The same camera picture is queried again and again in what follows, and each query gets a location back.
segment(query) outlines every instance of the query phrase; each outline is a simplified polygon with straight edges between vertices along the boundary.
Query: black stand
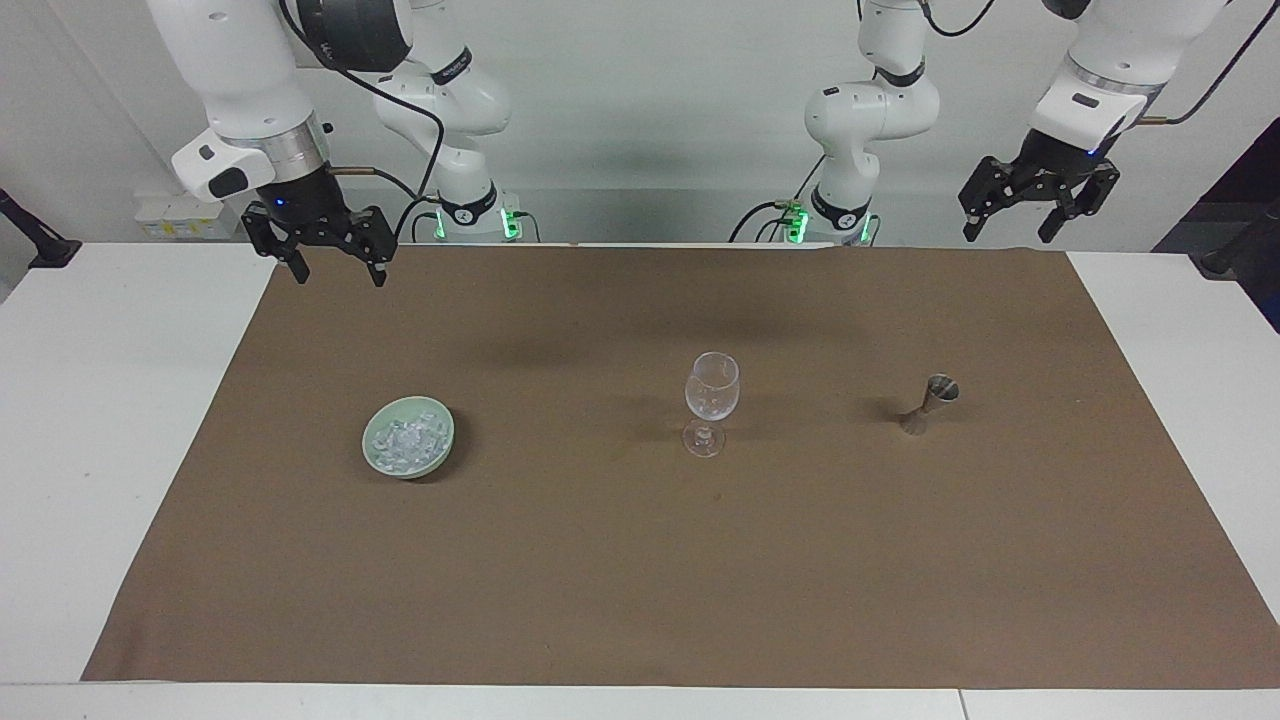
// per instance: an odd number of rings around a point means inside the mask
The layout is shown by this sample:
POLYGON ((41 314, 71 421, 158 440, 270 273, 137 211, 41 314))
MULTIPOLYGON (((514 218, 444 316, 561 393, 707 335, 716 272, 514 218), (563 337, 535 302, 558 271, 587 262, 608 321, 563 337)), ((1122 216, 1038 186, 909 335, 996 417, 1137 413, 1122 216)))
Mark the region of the black stand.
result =
POLYGON ((1271 233, 1280 233, 1280 199, 1271 201, 1271 205, 1262 213, 1262 217, 1249 223, 1249 227, 1240 231, 1226 245, 1206 252, 1199 258, 1192 258, 1196 269, 1210 281, 1235 281, 1235 259, 1249 246, 1251 242, 1261 240, 1271 233))
POLYGON ((0 188, 0 213, 4 213, 4 217, 9 218, 9 222, 36 246, 36 259, 27 265, 28 269, 65 268, 83 245, 78 240, 67 240, 58 234, 52 228, 40 222, 40 218, 18 205, 4 188, 0 188))

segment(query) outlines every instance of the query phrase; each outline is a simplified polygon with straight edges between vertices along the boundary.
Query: brown paper mat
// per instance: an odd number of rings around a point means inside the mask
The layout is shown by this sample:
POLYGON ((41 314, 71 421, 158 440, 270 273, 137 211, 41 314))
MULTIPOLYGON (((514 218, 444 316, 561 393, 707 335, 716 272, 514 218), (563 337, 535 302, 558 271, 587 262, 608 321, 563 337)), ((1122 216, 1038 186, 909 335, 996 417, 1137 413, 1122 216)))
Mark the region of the brown paper mat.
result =
POLYGON ((86 680, 1280 687, 1062 255, 406 249, 278 272, 86 680), (684 380, 733 354, 728 446, 684 380), (923 438, 891 415, 950 372, 923 438), (383 404, 457 415, 384 479, 383 404))

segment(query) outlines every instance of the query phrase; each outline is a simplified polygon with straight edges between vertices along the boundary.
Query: glass base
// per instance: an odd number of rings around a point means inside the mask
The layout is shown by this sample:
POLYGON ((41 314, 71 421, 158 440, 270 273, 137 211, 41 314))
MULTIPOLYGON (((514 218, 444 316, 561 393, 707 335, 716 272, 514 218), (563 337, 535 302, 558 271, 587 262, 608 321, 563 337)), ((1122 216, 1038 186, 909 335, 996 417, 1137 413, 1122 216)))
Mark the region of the glass base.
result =
POLYGON ((716 457, 724 450, 724 430, 705 420, 690 420, 681 437, 685 450, 699 457, 716 457))
POLYGON ((924 413, 913 410, 897 419, 899 427, 909 436, 923 436, 929 429, 929 419, 924 413))

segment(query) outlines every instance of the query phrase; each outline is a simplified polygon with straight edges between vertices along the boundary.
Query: wine glass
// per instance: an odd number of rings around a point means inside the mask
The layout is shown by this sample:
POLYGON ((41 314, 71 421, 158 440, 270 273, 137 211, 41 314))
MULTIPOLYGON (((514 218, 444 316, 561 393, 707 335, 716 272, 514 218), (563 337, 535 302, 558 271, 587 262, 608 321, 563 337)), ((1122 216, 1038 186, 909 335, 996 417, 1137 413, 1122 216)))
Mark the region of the wine glass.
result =
POLYGON ((694 360, 685 382, 685 402, 698 415, 685 425, 685 448, 699 457, 714 457, 724 448, 718 423, 737 407, 741 392, 737 361, 723 352, 704 352, 694 360))

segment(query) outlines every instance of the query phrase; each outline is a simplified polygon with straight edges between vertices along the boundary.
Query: bowl of ice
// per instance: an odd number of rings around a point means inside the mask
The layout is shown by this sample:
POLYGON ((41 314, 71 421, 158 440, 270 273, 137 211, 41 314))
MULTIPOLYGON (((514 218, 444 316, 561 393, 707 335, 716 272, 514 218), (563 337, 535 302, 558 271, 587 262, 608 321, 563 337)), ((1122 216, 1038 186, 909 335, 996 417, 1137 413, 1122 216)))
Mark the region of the bowl of ice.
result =
POLYGON ((364 447, 372 469, 401 480, 416 480, 449 456, 453 415, 439 400, 402 397, 369 420, 364 447))

